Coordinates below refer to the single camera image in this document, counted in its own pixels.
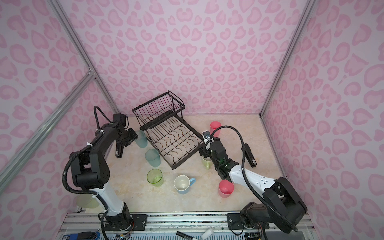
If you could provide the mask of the teal frosted tumbler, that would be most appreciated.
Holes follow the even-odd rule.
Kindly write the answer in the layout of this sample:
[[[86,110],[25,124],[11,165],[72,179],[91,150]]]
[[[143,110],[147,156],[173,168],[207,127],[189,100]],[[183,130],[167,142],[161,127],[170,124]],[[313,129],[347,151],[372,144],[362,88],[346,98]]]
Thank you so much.
[[[147,162],[154,168],[157,168],[161,165],[160,154],[156,149],[149,149],[145,153],[145,158]]]
[[[146,134],[143,131],[135,131],[137,134],[138,138],[135,139],[135,143],[140,147],[140,148],[146,148],[148,145],[148,140],[146,137]]]

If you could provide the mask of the green transparent cup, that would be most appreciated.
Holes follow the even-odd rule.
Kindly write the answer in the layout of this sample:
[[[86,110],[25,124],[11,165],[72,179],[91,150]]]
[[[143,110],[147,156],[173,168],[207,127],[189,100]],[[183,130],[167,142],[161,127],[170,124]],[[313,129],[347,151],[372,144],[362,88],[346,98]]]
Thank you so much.
[[[160,187],[164,182],[163,172],[160,169],[150,170],[147,174],[147,181],[155,187]]]

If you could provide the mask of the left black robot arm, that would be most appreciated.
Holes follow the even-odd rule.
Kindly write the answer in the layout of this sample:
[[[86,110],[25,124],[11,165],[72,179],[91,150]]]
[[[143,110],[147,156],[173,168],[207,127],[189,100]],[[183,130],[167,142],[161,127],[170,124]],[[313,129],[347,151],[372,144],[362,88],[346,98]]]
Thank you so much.
[[[128,117],[114,114],[107,123],[96,122],[95,138],[80,151],[70,154],[64,167],[62,183],[73,194],[91,195],[104,208],[100,216],[102,229],[131,230],[134,221],[127,204],[120,200],[109,184],[110,168],[106,153],[112,144],[116,144],[116,157],[123,156],[124,148],[138,139],[137,133],[129,128]]]

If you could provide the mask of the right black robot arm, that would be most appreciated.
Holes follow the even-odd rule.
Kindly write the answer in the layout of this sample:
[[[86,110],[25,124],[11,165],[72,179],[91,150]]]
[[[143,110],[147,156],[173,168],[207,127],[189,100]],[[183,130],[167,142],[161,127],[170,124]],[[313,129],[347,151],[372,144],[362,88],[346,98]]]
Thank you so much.
[[[308,208],[289,180],[271,179],[247,170],[245,163],[254,156],[243,138],[240,138],[242,162],[238,163],[229,158],[223,143],[214,134],[205,131],[198,137],[202,140],[198,145],[200,155],[211,159],[220,178],[247,187],[260,201],[250,202],[240,211],[244,227],[250,229],[272,223],[286,234],[298,232],[297,225]]]

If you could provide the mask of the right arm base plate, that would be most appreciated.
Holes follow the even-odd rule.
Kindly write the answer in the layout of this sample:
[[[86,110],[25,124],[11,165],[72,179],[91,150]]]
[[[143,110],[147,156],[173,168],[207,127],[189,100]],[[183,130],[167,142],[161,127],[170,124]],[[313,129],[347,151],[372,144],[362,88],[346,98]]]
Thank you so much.
[[[230,230],[253,231],[261,230],[263,227],[266,227],[267,230],[270,229],[270,224],[267,222],[269,218],[260,214],[228,213],[226,216]]]

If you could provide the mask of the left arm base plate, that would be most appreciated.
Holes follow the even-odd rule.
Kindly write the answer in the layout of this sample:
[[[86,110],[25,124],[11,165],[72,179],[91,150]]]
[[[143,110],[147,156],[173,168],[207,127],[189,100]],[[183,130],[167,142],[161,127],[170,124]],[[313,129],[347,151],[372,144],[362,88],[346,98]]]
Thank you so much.
[[[148,215],[134,214],[128,219],[123,216],[106,216],[104,220],[105,231],[144,231],[147,224]]]

